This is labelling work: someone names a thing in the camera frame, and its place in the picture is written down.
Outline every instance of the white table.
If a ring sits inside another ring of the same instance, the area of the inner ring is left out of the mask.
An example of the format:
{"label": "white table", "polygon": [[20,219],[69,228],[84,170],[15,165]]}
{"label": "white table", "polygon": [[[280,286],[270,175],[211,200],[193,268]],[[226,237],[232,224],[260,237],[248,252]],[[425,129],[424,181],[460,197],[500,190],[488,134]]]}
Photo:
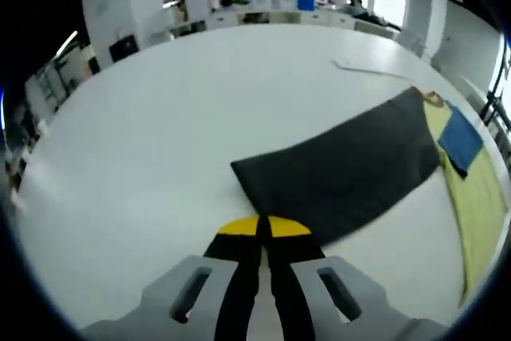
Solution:
{"label": "white table", "polygon": [[[243,26],[135,54],[83,84],[34,149],[19,218],[30,265],[74,326],[117,319],[143,287],[202,254],[220,226],[254,214],[230,161],[310,138],[412,84],[478,121],[426,63],[349,30]],[[511,205],[498,149],[476,128]],[[398,310],[448,322],[463,263],[442,171],[326,254],[381,283]]]}

